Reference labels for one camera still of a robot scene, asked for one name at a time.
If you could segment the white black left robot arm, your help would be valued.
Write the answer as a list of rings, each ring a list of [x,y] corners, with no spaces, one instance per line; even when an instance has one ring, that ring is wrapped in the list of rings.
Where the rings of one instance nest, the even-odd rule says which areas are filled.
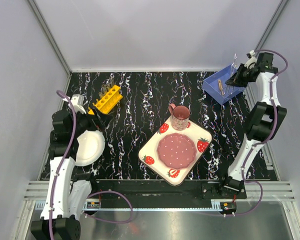
[[[98,193],[90,173],[72,180],[75,166],[98,160],[105,149],[105,128],[112,116],[93,109],[91,114],[59,110],[52,115],[48,148],[50,177],[48,192],[39,220],[30,232],[36,240],[78,240],[80,215],[87,198]]]

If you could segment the wooden test tube clamp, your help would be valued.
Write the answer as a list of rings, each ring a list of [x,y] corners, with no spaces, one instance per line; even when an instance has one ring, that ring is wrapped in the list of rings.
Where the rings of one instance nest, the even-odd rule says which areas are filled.
[[[223,87],[223,83],[221,81],[221,79],[218,79],[218,88],[219,88],[219,92],[221,96],[225,95],[225,91],[224,91],[224,87]]]

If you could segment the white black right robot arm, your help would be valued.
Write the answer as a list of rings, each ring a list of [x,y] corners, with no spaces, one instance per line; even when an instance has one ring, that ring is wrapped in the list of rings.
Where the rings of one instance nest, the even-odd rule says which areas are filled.
[[[240,64],[226,84],[246,88],[255,83],[259,100],[255,103],[244,124],[244,138],[241,147],[229,166],[227,173],[217,185],[222,198],[233,197],[245,192],[247,172],[261,148],[272,140],[287,115],[277,95],[277,81],[282,70],[273,65],[274,55],[286,60],[282,54],[269,49],[252,50],[248,61]]]

